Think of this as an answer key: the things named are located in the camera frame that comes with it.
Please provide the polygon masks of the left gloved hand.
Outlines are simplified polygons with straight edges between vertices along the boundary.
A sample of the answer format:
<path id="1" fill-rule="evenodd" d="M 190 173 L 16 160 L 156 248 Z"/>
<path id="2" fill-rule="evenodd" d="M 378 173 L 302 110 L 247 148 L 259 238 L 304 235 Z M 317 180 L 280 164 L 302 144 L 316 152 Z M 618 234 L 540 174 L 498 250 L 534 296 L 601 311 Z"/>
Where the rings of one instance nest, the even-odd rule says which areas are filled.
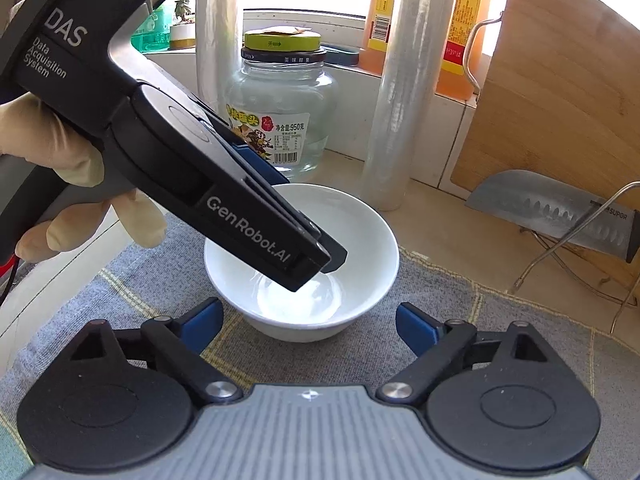
<path id="1" fill-rule="evenodd" d="M 1 107 L 1 262 L 50 259 L 84 244 L 114 209 L 129 236 L 152 248 L 164 214 L 100 151 L 27 92 Z"/>

